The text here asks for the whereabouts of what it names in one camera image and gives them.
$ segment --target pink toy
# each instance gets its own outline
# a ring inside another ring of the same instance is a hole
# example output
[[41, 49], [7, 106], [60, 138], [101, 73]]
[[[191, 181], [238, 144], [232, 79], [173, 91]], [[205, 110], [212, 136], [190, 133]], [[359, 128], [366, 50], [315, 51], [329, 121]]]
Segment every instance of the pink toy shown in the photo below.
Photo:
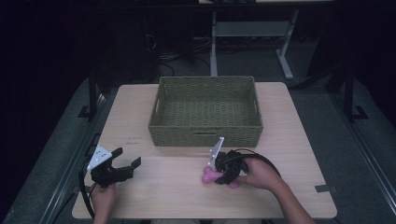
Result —
[[[206, 166], [204, 168], [204, 175], [202, 176], [202, 182], [204, 184], [210, 184], [211, 182], [215, 182], [217, 179], [222, 177], [222, 173], [216, 172], [210, 166]], [[236, 182], [231, 182], [228, 187], [230, 189], [236, 189], [239, 187], [239, 184]]]

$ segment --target tabletop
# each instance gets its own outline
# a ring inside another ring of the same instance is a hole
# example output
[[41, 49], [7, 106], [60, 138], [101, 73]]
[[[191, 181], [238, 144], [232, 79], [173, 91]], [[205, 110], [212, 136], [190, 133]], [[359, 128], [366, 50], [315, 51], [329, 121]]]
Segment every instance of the tabletop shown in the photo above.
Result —
[[[112, 217], [153, 218], [280, 218], [282, 211], [268, 190], [242, 185], [203, 184], [210, 147], [155, 147], [149, 134], [150, 111], [157, 84], [121, 86], [108, 115], [99, 145], [109, 151], [123, 147], [113, 167], [130, 165], [142, 157], [134, 178], [117, 184]], [[251, 148], [268, 158], [313, 218], [336, 216], [329, 191], [309, 144], [289, 91], [280, 82], [257, 82], [263, 131]], [[223, 148], [228, 151], [234, 148]], [[85, 177], [90, 186], [91, 175]], [[91, 218], [81, 195], [73, 208], [75, 218]]]

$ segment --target green woven basket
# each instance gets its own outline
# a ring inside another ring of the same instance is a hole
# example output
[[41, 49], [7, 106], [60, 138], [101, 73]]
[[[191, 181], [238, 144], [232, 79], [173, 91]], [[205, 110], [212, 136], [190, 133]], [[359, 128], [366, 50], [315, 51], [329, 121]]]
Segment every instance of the green woven basket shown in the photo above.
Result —
[[148, 129], [158, 147], [256, 147], [262, 116], [253, 77], [162, 77]]

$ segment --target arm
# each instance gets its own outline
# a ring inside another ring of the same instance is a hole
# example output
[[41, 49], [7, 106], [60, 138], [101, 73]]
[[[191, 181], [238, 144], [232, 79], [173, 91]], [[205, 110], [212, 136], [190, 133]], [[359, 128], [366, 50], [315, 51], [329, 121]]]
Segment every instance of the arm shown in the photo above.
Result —
[[96, 184], [91, 193], [92, 206], [95, 211], [93, 224], [106, 224], [110, 220], [111, 209], [116, 200], [116, 184], [102, 188]]
[[249, 174], [238, 176], [236, 181], [257, 189], [270, 190], [279, 202], [283, 215], [289, 224], [315, 223], [294, 196], [289, 185], [265, 162], [257, 159], [245, 159]]

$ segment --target hand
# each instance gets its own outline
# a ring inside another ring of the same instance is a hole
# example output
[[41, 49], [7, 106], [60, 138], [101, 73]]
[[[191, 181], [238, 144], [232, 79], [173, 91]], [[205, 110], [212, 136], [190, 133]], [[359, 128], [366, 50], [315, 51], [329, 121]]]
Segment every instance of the hand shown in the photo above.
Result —
[[116, 184], [102, 188], [98, 184], [92, 185], [91, 201], [95, 211], [93, 223], [107, 223], [114, 202], [116, 201]]
[[249, 172], [245, 176], [238, 176], [237, 182], [248, 184], [257, 189], [268, 189], [272, 192], [286, 184], [267, 163], [253, 158], [246, 158], [244, 162], [247, 164]]

